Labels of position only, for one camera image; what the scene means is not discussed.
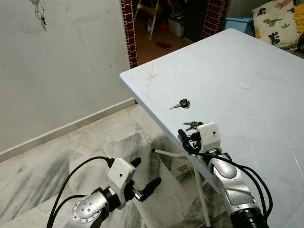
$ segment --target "pillow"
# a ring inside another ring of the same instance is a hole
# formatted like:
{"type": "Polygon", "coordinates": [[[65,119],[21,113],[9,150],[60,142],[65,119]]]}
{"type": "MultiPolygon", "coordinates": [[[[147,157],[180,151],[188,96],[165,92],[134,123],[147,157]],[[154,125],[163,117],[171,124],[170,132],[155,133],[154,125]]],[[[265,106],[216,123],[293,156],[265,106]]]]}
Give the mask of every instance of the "pillow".
{"type": "Polygon", "coordinates": [[[256,38],[275,46],[297,41],[293,0],[273,0],[254,9],[256,38]]]}

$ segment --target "marble floor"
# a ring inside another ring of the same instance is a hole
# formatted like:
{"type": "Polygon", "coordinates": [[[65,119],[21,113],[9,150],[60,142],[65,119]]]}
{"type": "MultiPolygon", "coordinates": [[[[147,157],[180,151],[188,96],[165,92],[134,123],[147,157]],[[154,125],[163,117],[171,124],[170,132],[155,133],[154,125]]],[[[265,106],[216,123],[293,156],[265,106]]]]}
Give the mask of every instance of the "marble floor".
{"type": "MultiPolygon", "coordinates": [[[[157,155],[152,148],[178,152],[158,125],[137,104],[0,163],[0,228],[42,228],[68,174],[86,159],[103,155],[131,161],[141,157],[133,177],[142,189],[160,176],[161,185],[145,202],[129,201],[102,224],[104,228],[202,228],[205,221],[193,167],[184,158],[157,155]]],[[[107,187],[104,161],[92,161],[71,178],[62,199],[107,187]]],[[[203,186],[213,227],[232,227],[221,200],[203,186]]],[[[60,211],[63,227],[77,200],[60,211]]]]}

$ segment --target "white table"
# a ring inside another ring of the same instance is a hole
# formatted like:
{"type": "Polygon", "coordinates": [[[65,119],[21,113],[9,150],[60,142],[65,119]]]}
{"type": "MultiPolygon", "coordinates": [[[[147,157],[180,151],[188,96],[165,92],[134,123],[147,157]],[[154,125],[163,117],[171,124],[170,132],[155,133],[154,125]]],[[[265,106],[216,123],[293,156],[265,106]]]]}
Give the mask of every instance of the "white table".
{"type": "Polygon", "coordinates": [[[270,227],[303,228],[303,59],[228,29],[120,77],[216,191],[208,168],[184,151],[178,129],[187,128],[183,122],[217,122],[223,151],[257,170],[270,188],[270,227]],[[183,98],[189,110],[169,110],[183,98]]]}

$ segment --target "blue plastic container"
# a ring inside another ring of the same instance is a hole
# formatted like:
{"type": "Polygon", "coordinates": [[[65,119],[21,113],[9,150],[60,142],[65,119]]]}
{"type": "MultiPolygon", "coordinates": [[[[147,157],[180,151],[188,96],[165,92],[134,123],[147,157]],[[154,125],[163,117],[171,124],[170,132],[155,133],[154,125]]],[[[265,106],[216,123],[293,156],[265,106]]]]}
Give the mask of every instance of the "blue plastic container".
{"type": "Polygon", "coordinates": [[[226,18],[225,29],[236,29],[248,35],[252,35],[253,21],[252,18],[226,18]]]}

